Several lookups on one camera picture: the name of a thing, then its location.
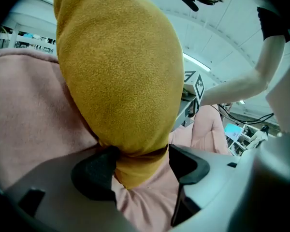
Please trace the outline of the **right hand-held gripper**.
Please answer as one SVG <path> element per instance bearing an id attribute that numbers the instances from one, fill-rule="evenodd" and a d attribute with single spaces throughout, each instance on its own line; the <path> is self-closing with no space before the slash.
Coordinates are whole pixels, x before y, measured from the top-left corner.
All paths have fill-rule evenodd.
<path id="1" fill-rule="evenodd" d="M 204 84 L 199 71 L 184 71 L 184 86 L 179 111 L 171 132 L 180 125 L 187 127 L 193 122 L 193 117 L 199 111 L 204 93 Z"/>

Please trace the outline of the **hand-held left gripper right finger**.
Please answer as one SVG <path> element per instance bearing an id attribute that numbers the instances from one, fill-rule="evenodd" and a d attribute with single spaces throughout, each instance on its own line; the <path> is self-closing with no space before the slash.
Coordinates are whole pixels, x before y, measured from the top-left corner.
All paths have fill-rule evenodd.
<path id="1" fill-rule="evenodd" d="M 290 139 L 242 156 L 170 145 L 178 183 L 173 232 L 290 232 Z"/>

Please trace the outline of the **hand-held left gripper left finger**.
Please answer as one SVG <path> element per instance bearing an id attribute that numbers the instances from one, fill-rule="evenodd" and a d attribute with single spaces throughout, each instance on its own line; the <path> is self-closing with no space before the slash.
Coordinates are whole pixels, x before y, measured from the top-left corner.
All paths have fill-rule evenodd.
<path id="1" fill-rule="evenodd" d="M 135 232 L 111 189 L 118 155 L 110 147 L 45 161 L 4 194 L 33 232 Z"/>

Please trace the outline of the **mustard yellow cushion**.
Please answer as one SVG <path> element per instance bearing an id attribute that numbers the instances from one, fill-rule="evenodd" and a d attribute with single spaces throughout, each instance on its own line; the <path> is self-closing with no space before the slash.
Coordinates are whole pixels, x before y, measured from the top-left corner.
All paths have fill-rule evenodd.
<path id="1" fill-rule="evenodd" d="M 54 0 L 59 67 L 101 146 L 120 150 L 127 189 L 162 164 L 184 83 L 183 52 L 150 0 Z"/>

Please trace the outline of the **person's right forearm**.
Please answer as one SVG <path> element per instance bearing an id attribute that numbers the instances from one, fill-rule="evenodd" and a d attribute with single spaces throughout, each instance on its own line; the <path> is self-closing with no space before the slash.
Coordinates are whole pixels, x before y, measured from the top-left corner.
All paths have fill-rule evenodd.
<path id="1" fill-rule="evenodd" d="M 206 90 L 201 106 L 239 102 L 265 91 L 281 63 L 285 43 L 284 35 L 266 38 L 255 68 L 242 76 Z"/>

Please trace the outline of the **ceiling light strip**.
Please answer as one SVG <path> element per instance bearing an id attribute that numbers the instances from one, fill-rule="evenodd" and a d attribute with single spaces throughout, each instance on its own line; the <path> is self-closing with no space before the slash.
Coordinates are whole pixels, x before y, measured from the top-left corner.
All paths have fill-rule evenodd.
<path id="1" fill-rule="evenodd" d="M 204 64 L 201 63 L 200 61 L 196 60 L 195 58 L 193 58 L 193 57 L 191 57 L 191 56 L 189 56 L 189 55 L 187 55 L 187 54 L 185 54 L 185 53 L 183 54 L 183 57 L 184 57 L 185 59 L 187 59 L 188 61 L 190 61 L 190 62 L 192 62 L 192 63 L 198 65 L 200 68 L 202 68 L 202 69 L 205 70 L 206 72 L 210 72 L 210 71 L 211 71 L 210 68 L 208 68 L 206 65 L 204 65 Z"/>

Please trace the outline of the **white open shelving rack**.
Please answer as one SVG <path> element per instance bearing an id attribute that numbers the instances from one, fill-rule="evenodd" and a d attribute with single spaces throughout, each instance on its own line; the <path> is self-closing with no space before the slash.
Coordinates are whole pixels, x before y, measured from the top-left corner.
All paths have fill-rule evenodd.
<path id="1" fill-rule="evenodd" d="M 249 145 L 249 140 L 255 132 L 260 130 L 251 125 L 243 125 L 242 128 L 242 133 L 236 141 L 226 136 L 228 149 L 235 156 L 241 156 L 246 151 L 246 146 Z"/>

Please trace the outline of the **flat screen monitor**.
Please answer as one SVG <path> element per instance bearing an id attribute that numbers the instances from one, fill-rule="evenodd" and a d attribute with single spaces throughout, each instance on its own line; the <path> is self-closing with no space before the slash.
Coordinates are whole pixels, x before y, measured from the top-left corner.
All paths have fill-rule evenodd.
<path id="1" fill-rule="evenodd" d="M 242 133 L 242 127 L 239 127 L 235 124 L 228 123 L 224 129 L 225 135 L 230 139 L 236 141 Z"/>

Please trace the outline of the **white wall shelf unit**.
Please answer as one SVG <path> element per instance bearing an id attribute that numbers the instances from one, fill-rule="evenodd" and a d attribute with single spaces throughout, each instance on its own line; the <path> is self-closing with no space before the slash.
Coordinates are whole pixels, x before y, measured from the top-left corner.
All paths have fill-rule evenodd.
<path id="1" fill-rule="evenodd" d="M 54 35 L 44 36 L 39 31 L 18 23 L 7 27 L 0 26 L 0 49 L 25 48 L 56 55 L 56 39 Z"/>

